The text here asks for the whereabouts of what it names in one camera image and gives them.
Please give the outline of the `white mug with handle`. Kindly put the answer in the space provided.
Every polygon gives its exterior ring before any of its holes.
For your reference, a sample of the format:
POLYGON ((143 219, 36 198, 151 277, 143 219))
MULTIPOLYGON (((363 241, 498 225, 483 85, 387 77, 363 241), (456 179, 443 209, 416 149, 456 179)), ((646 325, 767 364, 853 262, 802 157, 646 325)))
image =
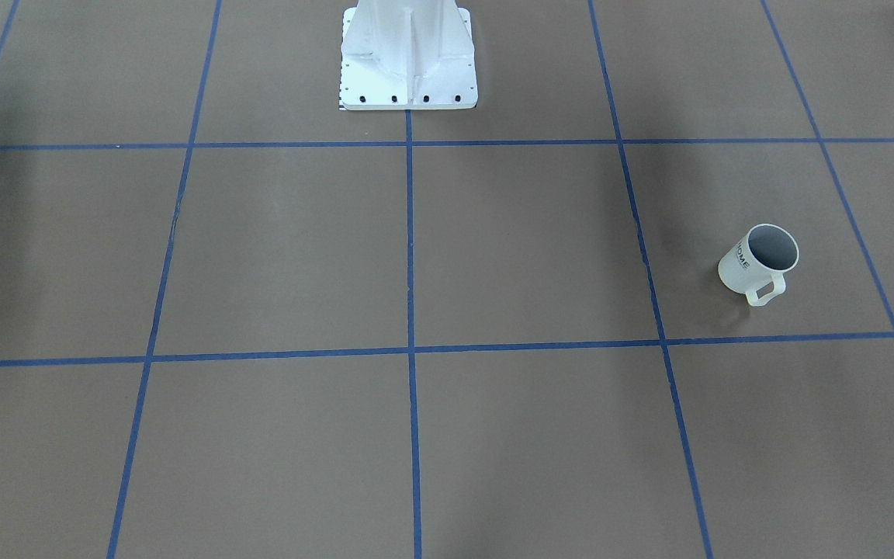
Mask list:
POLYGON ((720 282, 763 307, 787 290, 785 275, 799 264, 799 245, 783 227, 752 227, 718 262, 720 282))

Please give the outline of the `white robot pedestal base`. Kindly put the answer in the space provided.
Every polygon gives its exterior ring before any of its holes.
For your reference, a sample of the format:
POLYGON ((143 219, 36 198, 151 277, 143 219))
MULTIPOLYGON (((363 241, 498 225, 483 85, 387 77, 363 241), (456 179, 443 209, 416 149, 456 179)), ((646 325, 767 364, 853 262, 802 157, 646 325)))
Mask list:
POLYGON ((478 105, 472 17, 454 1, 359 1, 341 18, 338 108, 478 105))

